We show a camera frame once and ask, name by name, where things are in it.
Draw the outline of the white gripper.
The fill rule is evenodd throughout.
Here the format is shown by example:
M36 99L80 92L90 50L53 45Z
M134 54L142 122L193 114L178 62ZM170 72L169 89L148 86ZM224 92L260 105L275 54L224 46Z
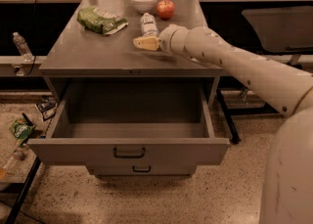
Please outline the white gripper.
M158 47L169 54L182 54L185 48L185 39L190 30L184 26L170 24L156 36L141 36L133 39L136 48L157 51Z

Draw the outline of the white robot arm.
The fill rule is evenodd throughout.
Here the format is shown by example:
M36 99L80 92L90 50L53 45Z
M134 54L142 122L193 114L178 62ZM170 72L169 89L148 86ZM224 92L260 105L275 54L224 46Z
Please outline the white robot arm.
M266 162L259 224L313 224L313 75L237 48L207 27L172 24L133 44L222 67L284 115Z

